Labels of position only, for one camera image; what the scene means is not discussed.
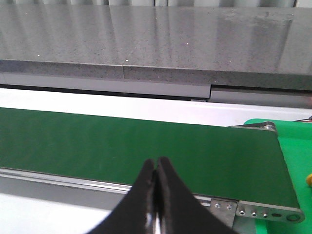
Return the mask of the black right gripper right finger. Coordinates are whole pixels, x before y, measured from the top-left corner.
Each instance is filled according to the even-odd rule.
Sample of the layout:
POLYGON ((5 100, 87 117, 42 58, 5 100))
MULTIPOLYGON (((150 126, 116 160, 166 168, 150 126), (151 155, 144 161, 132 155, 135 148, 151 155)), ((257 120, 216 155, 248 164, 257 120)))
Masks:
POLYGON ((167 157, 158 159, 160 231, 162 234, 235 234, 194 197, 167 157))

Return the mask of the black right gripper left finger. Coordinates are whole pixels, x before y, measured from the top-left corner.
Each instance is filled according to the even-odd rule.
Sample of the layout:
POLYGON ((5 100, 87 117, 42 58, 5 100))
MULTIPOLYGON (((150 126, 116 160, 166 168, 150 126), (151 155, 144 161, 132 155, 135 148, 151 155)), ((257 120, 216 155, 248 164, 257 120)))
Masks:
POLYGON ((152 234, 155 231, 154 162, 144 162, 130 191, 112 212, 88 233, 152 234))

